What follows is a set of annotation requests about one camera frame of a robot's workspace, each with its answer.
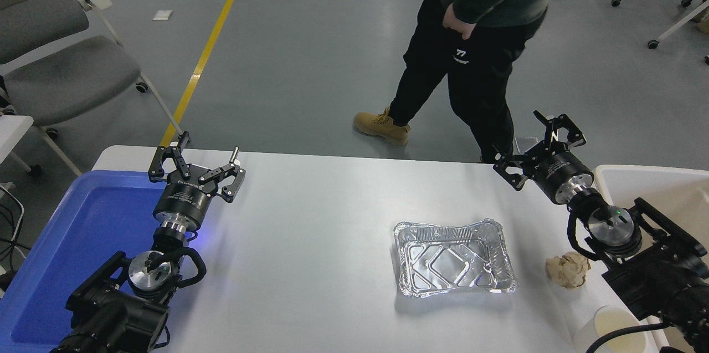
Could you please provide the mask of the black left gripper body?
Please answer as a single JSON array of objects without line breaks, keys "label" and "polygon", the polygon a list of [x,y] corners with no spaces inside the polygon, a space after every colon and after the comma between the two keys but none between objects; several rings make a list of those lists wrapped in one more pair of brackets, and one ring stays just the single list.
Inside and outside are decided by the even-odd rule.
[{"label": "black left gripper body", "polygon": [[158,221],[167,219],[168,215],[182,215],[190,227],[200,227],[205,219],[208,207],[218,191],[215,181],[200,184],[198,179],[210,172],[209,168],[188,165],[189,178],[182,178],[178,170],[167,176],[167,184],[158,199],[153,217]]}]

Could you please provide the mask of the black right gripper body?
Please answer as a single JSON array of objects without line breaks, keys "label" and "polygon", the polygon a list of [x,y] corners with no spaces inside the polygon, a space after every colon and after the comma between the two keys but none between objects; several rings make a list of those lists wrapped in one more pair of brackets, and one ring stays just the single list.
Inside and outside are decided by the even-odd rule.
[{"label": "black right gripper body", "polygon": [[568,145],[542,142],[525,153],[529,160],[523,173],[546,194],[552,202],[569,202],[587,188],[592,187],[592,171],[569,151]]}]

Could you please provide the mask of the person's hand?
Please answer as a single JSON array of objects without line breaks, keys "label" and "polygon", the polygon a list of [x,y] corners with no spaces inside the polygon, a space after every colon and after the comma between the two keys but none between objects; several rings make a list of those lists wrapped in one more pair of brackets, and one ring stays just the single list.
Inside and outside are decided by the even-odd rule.
[{"label": "person's hand", "polygon": [[458,19],[458,17],[456,17],[454,13],[453,4],[450,4],[446,8],[443,20],[441,21],[441,25],[445,29],[450,29],[454,30],[455,32],[458,32],[463,40],[468,40],[471,37],[472,32],[476,28],[477,24],[469,24]]}]

